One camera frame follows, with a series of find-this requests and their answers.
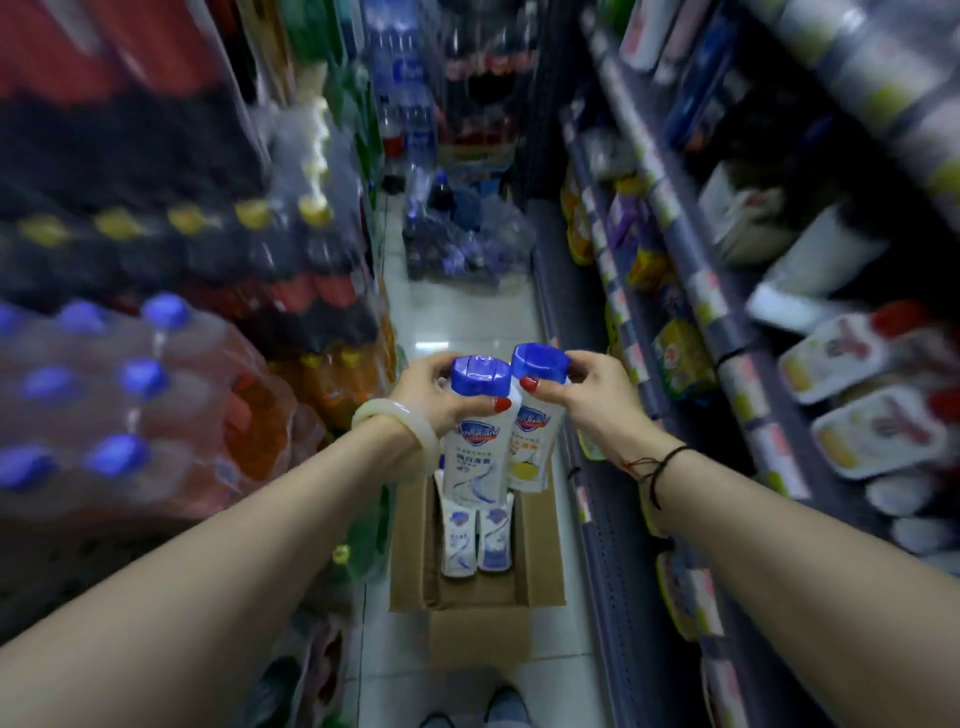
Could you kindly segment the person's left hand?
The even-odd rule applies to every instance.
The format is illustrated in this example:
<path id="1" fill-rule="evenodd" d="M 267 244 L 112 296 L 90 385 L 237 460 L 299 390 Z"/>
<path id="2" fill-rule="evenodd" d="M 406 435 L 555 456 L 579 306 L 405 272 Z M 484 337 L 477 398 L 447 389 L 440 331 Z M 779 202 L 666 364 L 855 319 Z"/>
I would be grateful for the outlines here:
<path id="1" fill-rule="evenodd" d="M 445 389 L 440 379 L 448 376 L 452 365 L 462 353 L 455 350 L 440 351 L 410 362 L 391 391 L 390 398 L 421 414 L 439 439 L 458 425 L 449 421 L 449 396 L 461 396 Z"/>

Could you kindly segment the white bottle blue cap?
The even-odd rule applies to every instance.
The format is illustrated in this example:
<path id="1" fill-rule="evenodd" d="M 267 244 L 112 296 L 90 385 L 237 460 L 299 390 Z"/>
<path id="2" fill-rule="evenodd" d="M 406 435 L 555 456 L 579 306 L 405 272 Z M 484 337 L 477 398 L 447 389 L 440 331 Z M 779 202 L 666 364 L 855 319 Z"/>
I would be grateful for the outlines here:
<path id="1" fill-rule="evenodd" d="M 440 573 L 452 579 L 473 577 L 477 572 L 477 511 L 445 497 L 440 480 L 437 491 L 441 520 Z"/>
<path id="2" fill-rule="evenodd" d="M 463 397 L 505 398 L 510 404 L 494 415 L 462 418 L 444 436 L 440 494 L 465 508 L 505 506 L 512 432 L 522 405 L 511 367 L 485 355 L 460 357 L 453 364 L 446 388 Z"/>
<path id="3" fill-rule="evenodd" d="M 512 524 L 515 495 L 508 491 L 504 504 L 477 513 L 477 568 L 502 574 L 513 566 Z"/>

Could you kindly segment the white bottle yellow lemon print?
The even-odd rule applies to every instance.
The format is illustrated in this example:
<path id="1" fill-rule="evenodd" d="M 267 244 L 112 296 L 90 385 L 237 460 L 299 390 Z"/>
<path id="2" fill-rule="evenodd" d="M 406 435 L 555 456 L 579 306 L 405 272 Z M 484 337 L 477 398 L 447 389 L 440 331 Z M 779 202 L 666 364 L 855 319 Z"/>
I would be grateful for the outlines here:
<path id="1" fill-rule="evenodd" d="M 514 379 L 570 384 L 570 358 L 560 349 L 540 343 L 516 346 L 510 360 Z M 510 436 L 508 486 L 520 493 L 540 493 L 547 487 L 547 470 L 554 443 L 566 416 L 564 407 L 544 402 L 520 388 L 521 405 Z"/>

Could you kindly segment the person's left forearm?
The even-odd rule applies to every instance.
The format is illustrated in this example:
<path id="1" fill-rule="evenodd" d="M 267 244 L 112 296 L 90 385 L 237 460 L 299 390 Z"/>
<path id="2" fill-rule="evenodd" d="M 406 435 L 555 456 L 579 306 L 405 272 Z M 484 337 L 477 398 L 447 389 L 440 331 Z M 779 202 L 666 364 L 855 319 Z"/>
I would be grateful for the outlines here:
<path id="1" fill-rule="evenodd" d="M 210 728 L 419 443 L 376 417 L 0 648 L 0 728 Z"/>

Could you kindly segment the person's right forearm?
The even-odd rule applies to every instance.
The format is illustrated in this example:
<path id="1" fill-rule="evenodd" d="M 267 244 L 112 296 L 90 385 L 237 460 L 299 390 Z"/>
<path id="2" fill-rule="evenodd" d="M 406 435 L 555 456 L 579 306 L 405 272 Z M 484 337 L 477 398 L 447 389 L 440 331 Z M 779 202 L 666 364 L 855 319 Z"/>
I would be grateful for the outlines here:
<path id="1" fill-rule="evenodd" d="M 642 477 L 842 728 L 960 728 L 960 578 L 686 446 Z"/>

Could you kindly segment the brown cardboard box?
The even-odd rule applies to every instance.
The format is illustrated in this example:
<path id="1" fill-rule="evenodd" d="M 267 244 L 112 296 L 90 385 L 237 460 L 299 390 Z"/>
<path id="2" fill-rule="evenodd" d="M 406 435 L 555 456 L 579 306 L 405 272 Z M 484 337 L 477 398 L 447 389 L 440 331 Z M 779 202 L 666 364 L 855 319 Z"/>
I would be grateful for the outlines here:
<path id="1" fill-rule="evenodd" d="M 390 611 L 566 604 L 556 493 L 522 492 L 513 504 L 512 567 L 452 579 L 441 575 L 442 523 L 432 477 L 398 488 L 390 547 Z"/>

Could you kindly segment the row of yellow packets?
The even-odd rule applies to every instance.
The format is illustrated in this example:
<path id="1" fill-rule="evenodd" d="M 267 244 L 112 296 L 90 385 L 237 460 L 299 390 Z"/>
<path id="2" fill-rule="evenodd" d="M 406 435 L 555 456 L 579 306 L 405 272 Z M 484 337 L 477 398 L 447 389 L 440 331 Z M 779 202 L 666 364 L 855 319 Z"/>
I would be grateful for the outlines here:
<path id="1" fill-rule="evenodd" d="M 558 202 L 566 221 L 566 241 L 570 258 L 579 266 L 594 266 L 594 242 L 588 208 L 595 208 L 595 196 L 590 187 L 586 188 L 585 193 L 581 190 L 572 163 L 567 165 Z"/>

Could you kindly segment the purple and yellow packets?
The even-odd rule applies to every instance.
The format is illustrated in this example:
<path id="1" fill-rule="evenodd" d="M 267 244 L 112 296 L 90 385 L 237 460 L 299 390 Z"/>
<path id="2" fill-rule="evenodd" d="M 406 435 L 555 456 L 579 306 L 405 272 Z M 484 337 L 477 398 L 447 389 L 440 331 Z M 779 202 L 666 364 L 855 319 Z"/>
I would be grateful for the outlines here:
<path id="1" fill-rule="evenodd" d="M 612 190 L 606 213 L 608 245 L 627 266 L 627 284 L 642 294 L 657 294 L 670 279 L 673 265 L 643 182 L 638 176 L 619 177 Z"/>

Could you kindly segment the grey metal store shelf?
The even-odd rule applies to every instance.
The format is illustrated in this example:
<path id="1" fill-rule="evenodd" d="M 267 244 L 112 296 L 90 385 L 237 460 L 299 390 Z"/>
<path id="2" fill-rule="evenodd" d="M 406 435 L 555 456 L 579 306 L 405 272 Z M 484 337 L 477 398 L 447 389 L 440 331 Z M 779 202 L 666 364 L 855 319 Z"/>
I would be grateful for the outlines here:
<path id="1" fill-rule="evenodd" d="M 665 140 L 666 116 L 722 3 L 741 13 L 737 65 L 751 88 L 704 152 L 680 153 Z M 763 268 L 720 259 L 699 194 L 716 164 L 738 161 L 784 187 L 784 218 L 797 230 L 827 205 L 852 201 L 892 246 L 833 300 L 868 312 L 916 299 L 960 330 L 960 0 L 706 4 L 670 82 L 631 66 L 630 32 L 617 37 L 596 0 L 556 0 L 543 21 L 538 71 L 547 105 L 534 114 L 535 133 L 546 132 L 547 112 L 558 113 L 551 151 L 563 142 L 584 193 L 595 196 L 587 214 L 596 266 L 633 387 L 646 415 L 682 447 L 930 564 L 890 539 L 889 521 L 867 504 L 862 485 L 837 475 L 820 453 L 810 425 L 828 405 L 799 404 L 778 369 L 780 355 L 809 334 L 749 317 Z M 607 238 L 614 181 L 630 176 L 643 183 L 673 265 L 654 295 L 627 283 Z M 666 394 L 653 340 L 673 318 L 702 335 L 719 382 L 705 401 Z M 588 565 L 624 561 L 627 586 L 653 602 L 624 596 L 613 605 L 640 612 L 627 646 L 651 652 L 627 672 L 637 718 L 688 725 L 680 690 L 698 713 L 702 665 L 719 710 L 715 728 L 840 727 L 722 587 L 707 556 L 666 524 L 641 478 L 609 464 L 603 473 L 588 465 L 577 480 L 599 518 L 586 529 Z M 656 573 L 657 556 L 670 550 L 711 572 L 725 637 L 687 642 L 676 631 Z"/>

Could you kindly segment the pack of red-capped dark soda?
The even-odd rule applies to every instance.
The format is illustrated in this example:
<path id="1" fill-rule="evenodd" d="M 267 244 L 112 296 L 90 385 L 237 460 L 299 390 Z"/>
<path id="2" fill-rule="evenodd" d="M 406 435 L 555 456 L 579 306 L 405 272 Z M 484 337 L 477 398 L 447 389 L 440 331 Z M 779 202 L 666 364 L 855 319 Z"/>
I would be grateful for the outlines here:
<path id="1" fill-rule="evenodd" d="M 198 309 L 234 324 L 269 359 L 322 355 L 338 346 L 373 344 L 380 321 L 361 284 L 347 276 L 252 273 L 215 280 L 191 276 L 181 294 Z"/>

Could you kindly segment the yellow-edged white packets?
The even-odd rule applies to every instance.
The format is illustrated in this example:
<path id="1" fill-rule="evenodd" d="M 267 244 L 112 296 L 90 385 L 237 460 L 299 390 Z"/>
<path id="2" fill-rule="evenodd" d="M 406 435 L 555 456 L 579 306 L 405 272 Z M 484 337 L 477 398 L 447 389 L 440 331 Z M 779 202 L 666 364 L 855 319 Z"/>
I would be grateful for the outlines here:
<path id="1" fill-rule="evenodd" d="M 670 549 L 656 556 L 655 572 L 661 599 L 679 637 L 688 643 L 725 638 L 713 575 L 707 568 L 688 567 L 682 554 Z"/>

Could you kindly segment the row of dark soda bottles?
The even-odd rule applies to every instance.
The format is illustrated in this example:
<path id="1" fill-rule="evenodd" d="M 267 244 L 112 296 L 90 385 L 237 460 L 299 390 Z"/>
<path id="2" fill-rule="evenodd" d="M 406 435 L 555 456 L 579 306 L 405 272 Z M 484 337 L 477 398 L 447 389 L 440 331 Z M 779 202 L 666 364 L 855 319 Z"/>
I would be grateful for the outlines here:
<path id="1" fill-rule="evenodd" d="M 463 159 L 514 147 L 539 55 L 535 27 L 449 26 L 440 44 L 439 143 Z"/>

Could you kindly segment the blue packets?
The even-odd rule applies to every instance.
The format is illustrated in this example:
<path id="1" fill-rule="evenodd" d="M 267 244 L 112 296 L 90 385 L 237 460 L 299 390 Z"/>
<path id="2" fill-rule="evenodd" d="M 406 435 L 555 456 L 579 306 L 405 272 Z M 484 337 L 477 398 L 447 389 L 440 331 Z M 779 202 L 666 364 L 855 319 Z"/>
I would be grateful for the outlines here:
<path id="1" fill-rule="evenodd" d="M 702 154 L 719 126 L 751 90 L 738 67 L 742 16 L 722 3 L 707 22 L 666 115 L 663 136 L 675 151 Z"/>

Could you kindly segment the pack of yellow-capped dark soda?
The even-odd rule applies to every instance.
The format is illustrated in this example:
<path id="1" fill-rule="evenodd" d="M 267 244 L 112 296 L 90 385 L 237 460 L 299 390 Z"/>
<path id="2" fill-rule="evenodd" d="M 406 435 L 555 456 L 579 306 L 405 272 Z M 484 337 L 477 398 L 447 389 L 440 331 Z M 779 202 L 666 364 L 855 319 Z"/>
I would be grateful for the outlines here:
<path id="1" fill-rule="evenodd" d="M 186 202 L 159 211 L 0 218 L 0 300 L 51 312 L 73 299 L 136 310 L 160 293 L 243 321 L 356 300 L 351 237 L 310 232 L 292 197 Z"/>

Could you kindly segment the pack of red-labelled soda bottles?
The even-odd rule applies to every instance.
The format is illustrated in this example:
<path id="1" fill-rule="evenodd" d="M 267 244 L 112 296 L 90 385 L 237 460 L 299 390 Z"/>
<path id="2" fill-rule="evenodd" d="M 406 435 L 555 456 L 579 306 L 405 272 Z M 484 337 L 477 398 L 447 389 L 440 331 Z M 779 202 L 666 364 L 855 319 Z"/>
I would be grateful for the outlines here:
<path id="1" fill-rule="evenodd" d="M 235 0 L 0 0 L 0 220 L 261 195 Z"/>

